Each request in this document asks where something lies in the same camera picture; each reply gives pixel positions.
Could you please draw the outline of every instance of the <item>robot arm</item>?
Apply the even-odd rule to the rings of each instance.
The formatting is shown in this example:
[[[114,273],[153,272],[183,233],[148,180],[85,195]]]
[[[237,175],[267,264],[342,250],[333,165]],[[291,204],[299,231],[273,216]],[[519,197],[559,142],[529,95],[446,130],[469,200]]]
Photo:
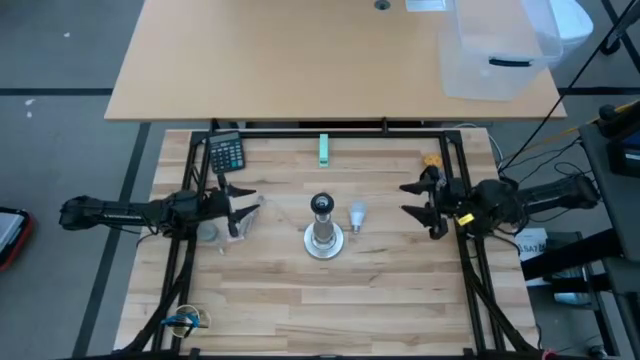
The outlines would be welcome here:
[[[259,205],[233,211],[230,197],[255,193],[228,184],[224,175],[218,175],[220,189],[207,190],[199,196],[195,191],[181,190],[162,200],[149,203],[102,201],[89,196],[68,200],[60,210],[60,225],[65,230],[84,230],[96,225],[147,226],[166,237],[182,236],[189,226],[215,219],[229,219],[229,234],[238,236],[237,224]]]
[[[590,209],[600,199],[591,179],[584,175],[523,190],[509,180],[484,180],[465,195],[458,179],[444,182],[438,174],[435,166],[429,166],[419,182],[400,186],[400,190],[416,195],[429,193],[424,207],[403,205],[402,209],[423,226],[431,227],[429,234],[434,240],[448,232],[445,217],[468,225],[471,235],[486,236],[505,222],[521,228],[531,214],[555,207]]]

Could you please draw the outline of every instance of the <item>white light bulb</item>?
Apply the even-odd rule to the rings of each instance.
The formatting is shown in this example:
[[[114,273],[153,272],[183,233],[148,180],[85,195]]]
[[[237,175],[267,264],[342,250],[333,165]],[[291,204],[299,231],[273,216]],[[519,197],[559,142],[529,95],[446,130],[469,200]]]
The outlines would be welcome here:
[[[367,214],[367,204],[364,201],[354,201],[351,204],[351,209],[349,210],[349,215],[351,215],[351,228],[353,229],[353,233],[357,234],[360,232],[360,227],[362,226],[362,221],[364,220],[364,216]]]

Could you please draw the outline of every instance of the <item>light wood desk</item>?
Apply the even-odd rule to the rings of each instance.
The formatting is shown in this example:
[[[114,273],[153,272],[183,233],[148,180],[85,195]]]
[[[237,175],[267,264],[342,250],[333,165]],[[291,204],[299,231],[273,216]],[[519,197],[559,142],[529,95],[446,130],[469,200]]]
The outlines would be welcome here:
[[[390,2],[146,1],[105,118],[540,120],[557,100],[548,70],[510,102],[447,97],[443,15]]]
[[[472,182],[496,177],[486,131],[462,132]],[[190,134],[166,133],[152,199],[180,189]],[[418,179],[421,154],[440,153],[436,139],[331,139],[327,169],[317,167],[316,139],[245,139],[244,146],[247,168],[228,179],[256,189],[266,202],[247,239],[225,256],[198,244],[189,303],[208,310],[213,325],[183,341],[183,351],[461,355],[463,347],[473,347],[453,231],[432,241],[399,208],[424,204],[424,197],[400,192],[398,185]],[[333,219],[347,237],[330,261],[312,259],[302,241],[313,221],[309,202],[320,191],[334,196]],[[358,235],[348,231],[354,199],[369,205]],[[219,228],[226,229],[224,222]],[[140,244],[115,348],[129,343],[158,305],[169,245],[162,237]],[[515,249],[491,239],[486,247],[498,304],[535,344]],[[483,326],[490,338],[486,316]]]

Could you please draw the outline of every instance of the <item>yellow sticker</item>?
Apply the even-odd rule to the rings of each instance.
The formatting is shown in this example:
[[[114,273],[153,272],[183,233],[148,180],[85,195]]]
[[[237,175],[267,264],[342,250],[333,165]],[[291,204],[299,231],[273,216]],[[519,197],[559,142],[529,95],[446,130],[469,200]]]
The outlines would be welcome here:
[[[468,223],[472,222],[473,220],[474,220],[473,215],[467,214],[467,215],[461,217],[460,219],[458,219],[458,224],[460,224],[460,226],[465,226]]]

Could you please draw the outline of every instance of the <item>white paper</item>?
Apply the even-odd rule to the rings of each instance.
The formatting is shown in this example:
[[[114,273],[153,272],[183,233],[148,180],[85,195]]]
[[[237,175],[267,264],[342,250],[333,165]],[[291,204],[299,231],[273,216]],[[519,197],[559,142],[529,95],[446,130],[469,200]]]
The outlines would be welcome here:
[[[524,229],[516,235],[516,243],[520,248],[520,261],[529,260],[544,252],[547,247],[547,231],[544,228]],[[527,281],[527,286],[549,285],[542,278]]]
[[[445,0],[405,0],[407,11],[445,11],[447,5]]]

